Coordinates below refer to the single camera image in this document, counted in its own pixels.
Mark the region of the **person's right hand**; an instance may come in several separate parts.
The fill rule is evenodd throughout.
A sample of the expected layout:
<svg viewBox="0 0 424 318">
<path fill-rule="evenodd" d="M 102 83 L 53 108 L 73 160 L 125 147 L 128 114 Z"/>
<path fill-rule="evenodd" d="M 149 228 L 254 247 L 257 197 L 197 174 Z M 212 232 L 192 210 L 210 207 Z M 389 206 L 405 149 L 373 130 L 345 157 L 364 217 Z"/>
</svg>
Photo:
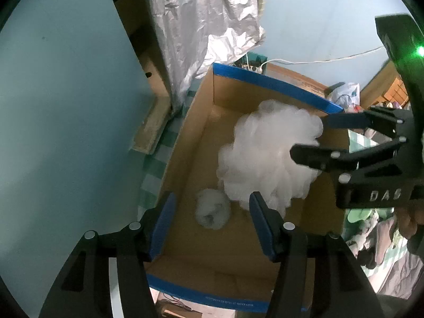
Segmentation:
<svg viewBox="0 0 424 318">
<path fill-rule="evenodd" d="M 410 240 L 417 233 L 418 227 L 424 224 L 423 203 L 421 202 L 408 207 L 396 207 L 394 213 L 400 234 L 407 240 Z"/>
</svg>

